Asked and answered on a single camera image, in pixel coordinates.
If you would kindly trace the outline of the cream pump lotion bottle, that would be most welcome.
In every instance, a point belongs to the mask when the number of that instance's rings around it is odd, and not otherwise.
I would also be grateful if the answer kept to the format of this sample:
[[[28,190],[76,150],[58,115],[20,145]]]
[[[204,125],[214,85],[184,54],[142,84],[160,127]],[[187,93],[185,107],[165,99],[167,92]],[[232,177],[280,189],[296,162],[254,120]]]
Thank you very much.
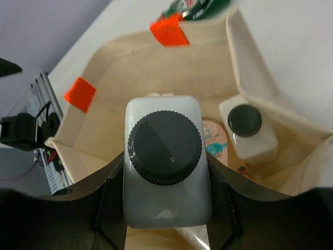
[[[148,93],[145,96],[147,97],[158,97],[158,96],[173,96],[173,93],[158,93],[158,92],[152,92]]]

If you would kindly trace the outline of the cream canvas bag orange handles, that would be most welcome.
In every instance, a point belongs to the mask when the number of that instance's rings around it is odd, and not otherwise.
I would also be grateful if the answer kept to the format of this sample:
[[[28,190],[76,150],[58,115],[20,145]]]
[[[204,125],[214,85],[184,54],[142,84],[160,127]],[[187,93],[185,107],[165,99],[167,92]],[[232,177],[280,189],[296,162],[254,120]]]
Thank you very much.
[[[239,9],[100,47],[54,148],[68,199],[103,189],[99,232],[205,225],[211,249],[332,249],[332,130],[280,91]]]

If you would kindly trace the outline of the clear silver pouch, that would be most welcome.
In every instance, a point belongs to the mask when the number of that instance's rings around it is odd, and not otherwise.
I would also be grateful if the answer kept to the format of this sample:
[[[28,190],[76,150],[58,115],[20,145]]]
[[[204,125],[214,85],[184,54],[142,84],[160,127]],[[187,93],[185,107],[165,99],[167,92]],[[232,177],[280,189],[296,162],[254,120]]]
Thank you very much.
[[[210,250],[206,225],[187,228],[176,228],[175,231],[195,249]]]

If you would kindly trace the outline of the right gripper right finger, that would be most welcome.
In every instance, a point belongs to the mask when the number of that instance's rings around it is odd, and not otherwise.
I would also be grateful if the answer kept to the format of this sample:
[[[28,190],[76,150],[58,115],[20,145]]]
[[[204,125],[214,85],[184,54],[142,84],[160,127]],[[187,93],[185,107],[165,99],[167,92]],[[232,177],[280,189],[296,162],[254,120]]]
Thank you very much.
[[[332,249],[332,189],[297,196],[265,188],[207,155],[211,249]]]

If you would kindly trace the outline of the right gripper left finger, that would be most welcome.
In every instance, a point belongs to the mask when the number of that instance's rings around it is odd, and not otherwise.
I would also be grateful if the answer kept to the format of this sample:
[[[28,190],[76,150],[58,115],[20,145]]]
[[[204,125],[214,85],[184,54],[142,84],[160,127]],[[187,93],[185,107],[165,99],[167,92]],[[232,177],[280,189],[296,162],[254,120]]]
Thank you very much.
[[[124,154],[61,192],[1,190],[1,249],[124,249]]]

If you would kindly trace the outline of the white bottle black cap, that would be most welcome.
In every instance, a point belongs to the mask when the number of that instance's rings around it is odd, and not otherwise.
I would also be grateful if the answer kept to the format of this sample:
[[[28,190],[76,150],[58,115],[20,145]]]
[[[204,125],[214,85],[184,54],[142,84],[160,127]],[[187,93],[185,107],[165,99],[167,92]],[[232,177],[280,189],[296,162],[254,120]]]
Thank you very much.
[[[241,95],[219,105],[219,111],[237,156],[251,165],[277,156],[278,139],[267,118]]]

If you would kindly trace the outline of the green dish soap bottle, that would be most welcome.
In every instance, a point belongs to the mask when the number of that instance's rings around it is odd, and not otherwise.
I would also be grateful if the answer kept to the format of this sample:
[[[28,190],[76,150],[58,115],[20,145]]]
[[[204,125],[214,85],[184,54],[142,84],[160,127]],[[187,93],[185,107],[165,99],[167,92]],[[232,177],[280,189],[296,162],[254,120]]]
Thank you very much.
[[[161,13],[158,20],[180,14],[186,21],[210,19],[221,14],[231,3],[231,0],[177,0]]]

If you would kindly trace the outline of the grey bottle black cap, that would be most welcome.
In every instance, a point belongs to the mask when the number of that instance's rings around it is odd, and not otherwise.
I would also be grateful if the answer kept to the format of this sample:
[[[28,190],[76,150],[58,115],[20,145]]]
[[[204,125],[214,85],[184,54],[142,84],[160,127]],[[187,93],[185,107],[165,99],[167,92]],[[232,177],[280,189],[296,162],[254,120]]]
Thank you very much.
[[[134,229],[201,226],[212,217],[201,110],[191,96],[140,97],[125,111],[123,213]]]

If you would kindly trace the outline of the pink shampoo bottle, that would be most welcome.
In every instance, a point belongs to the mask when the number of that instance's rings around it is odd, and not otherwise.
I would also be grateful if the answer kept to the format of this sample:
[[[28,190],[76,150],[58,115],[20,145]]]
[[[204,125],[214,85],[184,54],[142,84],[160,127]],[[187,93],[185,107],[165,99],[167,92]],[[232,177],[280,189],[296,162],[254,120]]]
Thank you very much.
[[[202,123],[206,151],[228,166],[228,140],[225,130],[212,120],[204,119]]]

